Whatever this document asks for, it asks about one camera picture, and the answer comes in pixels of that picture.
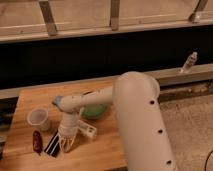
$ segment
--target small bottle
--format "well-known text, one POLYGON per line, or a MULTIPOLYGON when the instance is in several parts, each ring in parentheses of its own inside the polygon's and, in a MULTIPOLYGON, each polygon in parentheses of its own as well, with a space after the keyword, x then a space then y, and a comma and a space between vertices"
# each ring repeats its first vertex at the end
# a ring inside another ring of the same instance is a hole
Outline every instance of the small bottle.
POLYGON ((193 52, 187 58, 186 62, 184 63, 183 67, 180 70, 180 73, 188 73, 191 67, 196 63, 196 61, 197 61, 197 52, 193 52))

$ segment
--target striped object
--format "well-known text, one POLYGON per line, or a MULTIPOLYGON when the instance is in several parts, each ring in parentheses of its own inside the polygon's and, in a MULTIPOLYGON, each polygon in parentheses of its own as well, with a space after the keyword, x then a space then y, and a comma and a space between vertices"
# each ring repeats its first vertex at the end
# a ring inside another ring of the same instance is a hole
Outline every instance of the striped object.
POLYGON ((58 131, 56 131, 56 133, 53 135, 50 142, 48 143, 47 147, 44 149, 44 152, 52 157, 56 157, 58 155, 59 150, 59 137, 58 131))

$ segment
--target green bowl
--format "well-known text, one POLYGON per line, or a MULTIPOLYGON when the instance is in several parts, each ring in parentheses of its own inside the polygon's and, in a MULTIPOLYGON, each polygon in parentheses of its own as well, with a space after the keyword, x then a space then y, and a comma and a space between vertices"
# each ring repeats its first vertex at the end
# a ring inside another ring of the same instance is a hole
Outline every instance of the green bowl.
POLYGON ((101 118, 106 110, 106 105, 86 106, 82 116, 86 119, 95 120, 101 118))

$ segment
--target black object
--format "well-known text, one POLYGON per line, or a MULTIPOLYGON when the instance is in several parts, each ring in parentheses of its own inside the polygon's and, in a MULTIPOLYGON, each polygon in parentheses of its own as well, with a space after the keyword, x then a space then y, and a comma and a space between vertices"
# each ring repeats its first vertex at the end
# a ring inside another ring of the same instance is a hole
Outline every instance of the black object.
POLYGON ((56 157, 58 155, 59 150, 60 150, 59 137, 58 137, 58 131, 57 131, 51 138, 47 147, 44 149, 44 152, 52 157, 56 157))
POLYGON ((204 171, 207 171, 208 161, 209 161, 209 158, 211 157, 212 153, 213 153, 213 150, 211 150, 206 157, 206 161, 205 161, 205 165, 204 165, 204 171))

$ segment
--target white container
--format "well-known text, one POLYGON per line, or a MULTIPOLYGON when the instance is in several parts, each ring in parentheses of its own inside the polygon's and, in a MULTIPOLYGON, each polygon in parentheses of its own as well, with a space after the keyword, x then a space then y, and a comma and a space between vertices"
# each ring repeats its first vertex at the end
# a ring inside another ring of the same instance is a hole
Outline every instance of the white container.
POLYGON ((48 111, 43 108, 32 110, 27 116, 27 122, 40 131, 47 131, 51 127, 48 111))

